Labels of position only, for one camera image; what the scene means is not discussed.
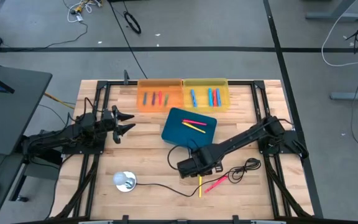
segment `wooden tabletop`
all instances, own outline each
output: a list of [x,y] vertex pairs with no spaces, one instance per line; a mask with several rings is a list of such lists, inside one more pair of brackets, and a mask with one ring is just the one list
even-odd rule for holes
[[[85,97],[94,100],[96,83],[97,80],[81,82],[75,116],[83,113]],[[290,119],[280,80],[265,80],[265,86],[271,114],[278,118]],[[229,91],[231,106],[225,113],[205,114],[218,121],[214,143],[231,138],[256,123],[249,86],[229,86]],[[161,139],[161,133],[168,113],[138,112],[136,93],[136,86],[111,88],[108,108],[116,105],[121,112],[135,115],[135,118],[123,123],[135,123],[136,126],[121,138],[121,144],[114,143],[112,133],[107,136],[106,148],[99,161],[91,219],[120,220],[123,215],[129,215],[131,220],[231,220],[233,215],[239,215],[243,220],[273,218],[264,166],[246,173],[238,184],[225,180],[201,198],[198,197],[198,193],[193,197],[184,197],[159,186],[137,185],[129,193],[118,191],[112,177],[115,172],[125,170],[134,172],[139,183],[164,184],[185,194],[191,194],[198,186],[198,178],[181,179],[178,171],[171,169],[167,164],[167,154],[173,145],[165,143]],[[283,126],[291,129],[289,124],[283,123]],[[177,149],[172,152],[171,162],[176,164],[187,157],[185,149]],[[251,157],[260,159],[263,163],[255,142],[226,155],[223,159],[224,172],[234,166],[243,166]],[[81,155],[75,155],[63,165],[51,216],[62,210],[77,189],[82,158]],[[299,157],[294,154],[281,154],[280,158],[288,190],[306,212],[313,214]],[[203,181],[215,179],[220,175],[222,173],[203,177]],[[284,215],[281,194],[277,188],[276,194],[280,214]],[[86,196],[85,192],[81,214],[84,212]]]

